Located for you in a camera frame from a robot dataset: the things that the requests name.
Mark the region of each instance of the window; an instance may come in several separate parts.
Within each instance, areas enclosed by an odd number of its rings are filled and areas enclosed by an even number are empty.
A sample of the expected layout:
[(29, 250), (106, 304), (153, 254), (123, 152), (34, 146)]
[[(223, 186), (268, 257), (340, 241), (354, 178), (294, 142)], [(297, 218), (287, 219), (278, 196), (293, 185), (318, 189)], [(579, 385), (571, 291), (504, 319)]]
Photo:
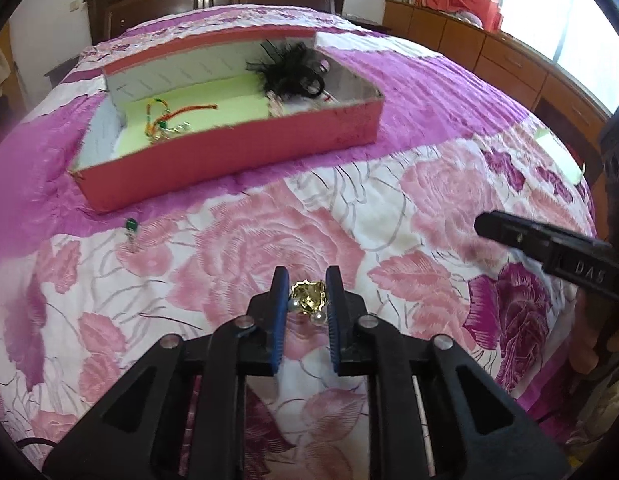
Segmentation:
[(609, 110), (619, 106), (619, 37), (594, 0), (502, 0), (503, 32), (557, 62)]

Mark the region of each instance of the floral bedspread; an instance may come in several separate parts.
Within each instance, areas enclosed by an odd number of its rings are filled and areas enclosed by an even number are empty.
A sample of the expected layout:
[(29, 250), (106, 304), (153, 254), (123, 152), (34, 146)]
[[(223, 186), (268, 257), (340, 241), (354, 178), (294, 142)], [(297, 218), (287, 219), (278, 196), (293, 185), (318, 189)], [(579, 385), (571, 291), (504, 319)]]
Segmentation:
[[(102, 100), (98, 68), (157, 41), (279, 22), (317, 30), (382, 88), (379, 141), (93, 214), (65, 169)], [(0, 419), (15, 440), (61, 439), (160, 336), (243, 314), (278, 265), (293, 281), (340, 266), (370, 312), (417, 337), (447, 333), (531, 407), (546, 364), (564, 361), (576, 291), (473, 223), (501, 209), (593, 234), (589, 191), (538, 147), (540, 127), (444, 57), (305, 9), (197, 11), (87, 50), (0, 146)], [(277, 377), (248, 381), (247, 478), (367, 478), (365, 381), (334, 375), (326, 329), (287, 325)], [(47, 449), (26, 452), (41, 464)]]

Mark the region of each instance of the green gemstone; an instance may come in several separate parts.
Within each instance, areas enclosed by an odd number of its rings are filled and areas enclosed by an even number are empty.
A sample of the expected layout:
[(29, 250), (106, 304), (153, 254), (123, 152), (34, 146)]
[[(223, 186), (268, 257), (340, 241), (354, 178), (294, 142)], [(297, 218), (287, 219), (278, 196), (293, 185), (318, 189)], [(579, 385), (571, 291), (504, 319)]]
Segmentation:
[(133, 218), (128, 218), (127, 221), (125, 222), (125, 229), (127, 231), (133, 231), (133, 232), (138, 231), (138, 220), (135, 220)]

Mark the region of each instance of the cardboard box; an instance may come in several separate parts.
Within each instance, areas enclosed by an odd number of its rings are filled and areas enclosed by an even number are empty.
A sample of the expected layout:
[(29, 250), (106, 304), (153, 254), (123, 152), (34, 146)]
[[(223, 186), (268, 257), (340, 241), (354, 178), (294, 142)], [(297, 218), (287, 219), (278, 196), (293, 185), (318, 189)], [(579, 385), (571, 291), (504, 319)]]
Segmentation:
[[(254, 88), (247, 62), (265, 60), (261, 44), (304, 41), (304, 28), (261, 27), (210, 32), (170, 41), (105, 67), (108, 95), (96, 110), (71, 173), (97, 212), (109, 212), (203, 180), (375, 142), (384, 97), (370, 82), (325, 54), (325, 94), (297, 100), (272, 117)], [(182, 116), (193, 132), (149, 144), (145, 109), (151, 98), (218, 104)], [(160, 115), (156, 104), (154, 118)], [(174, 124), (181, 118), (174, 118)]]

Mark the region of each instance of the white wall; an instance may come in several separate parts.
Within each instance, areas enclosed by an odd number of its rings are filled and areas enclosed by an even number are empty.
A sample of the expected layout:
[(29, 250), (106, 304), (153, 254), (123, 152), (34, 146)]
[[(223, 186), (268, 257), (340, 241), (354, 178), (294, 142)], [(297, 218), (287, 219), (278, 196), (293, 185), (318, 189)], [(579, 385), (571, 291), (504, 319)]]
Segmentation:
[[(87, 11), (82, 7), (69, 12), (73, 1), (23, 0), (10, 19), (14, 58), (30, 106), (51, 90), (44, 75), (91, 44)], [(384, 7), (384, 0), (345, 0), (345, 12), (378, 22)]]

